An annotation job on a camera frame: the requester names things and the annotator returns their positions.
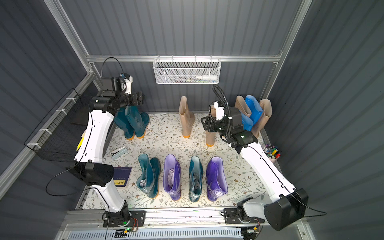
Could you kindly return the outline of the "dark green boot back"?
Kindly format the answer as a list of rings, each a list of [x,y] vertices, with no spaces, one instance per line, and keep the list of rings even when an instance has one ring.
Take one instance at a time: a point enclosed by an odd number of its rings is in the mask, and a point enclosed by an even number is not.
[[[139,112],[137,106],[127,106],[125,109],[125,116],[128,122],[135,131],[135,135],[138,139],[143,139],[150,122],[150,117],[145,112]]]

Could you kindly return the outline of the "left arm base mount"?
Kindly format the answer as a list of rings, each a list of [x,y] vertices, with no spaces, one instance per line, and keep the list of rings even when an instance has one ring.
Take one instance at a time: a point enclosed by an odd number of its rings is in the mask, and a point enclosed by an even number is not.
[[[102,215],[104,228],[142,227],[146,219],[146,211],[122,210],[117,213],[105,211]]]

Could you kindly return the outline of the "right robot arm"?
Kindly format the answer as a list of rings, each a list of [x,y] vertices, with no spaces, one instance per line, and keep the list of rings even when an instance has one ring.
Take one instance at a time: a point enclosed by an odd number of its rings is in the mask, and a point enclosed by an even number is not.
[[[276,231],[303,218],[309,200],[307,192],[291,184],[267,157],[253,133],[244,130],[240,111],[217,107],[215,112],[215,116],[201,118],[204,130],[219,133],[248,162],[270,197],[264,204],[246,200],[241,206],[246,216],[264,219]]]

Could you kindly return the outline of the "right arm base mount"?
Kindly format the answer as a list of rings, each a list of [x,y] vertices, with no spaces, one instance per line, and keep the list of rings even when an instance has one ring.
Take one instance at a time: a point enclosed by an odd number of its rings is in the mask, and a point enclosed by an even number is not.
[[[245,211],[240,208],[224,208],[221,211],[221,216],[224,217],[225,223],[228,225],[234,224],[255,224],[260,225],[265,223],[264,219],[249,217]]]

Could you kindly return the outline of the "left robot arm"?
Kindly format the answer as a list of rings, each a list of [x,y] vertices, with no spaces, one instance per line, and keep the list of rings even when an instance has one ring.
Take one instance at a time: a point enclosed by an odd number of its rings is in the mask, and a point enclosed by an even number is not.
[[[135,136],[142,139],[149,124],[149,116],[137,109],[142,104],[142,92],[117,94],[114,91],[102,91],[101,96],[93,97],[89,104],[87,129],[75,156],[77,163],[69,169],[86,185],[98,190],[109,213],[122,213],[128,207],[115,186],[114,167],[102,163],[108,131],[119,110],[127,109],[123,116],[128,119]]]

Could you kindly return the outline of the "blue rain boot front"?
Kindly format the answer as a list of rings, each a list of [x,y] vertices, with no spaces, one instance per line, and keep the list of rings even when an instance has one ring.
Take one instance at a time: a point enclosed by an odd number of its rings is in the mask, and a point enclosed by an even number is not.
[[[241,116],[242,116],[243,129],[246,131],[251,131],[254,125],[253,120],[243,113],[241,113]]]

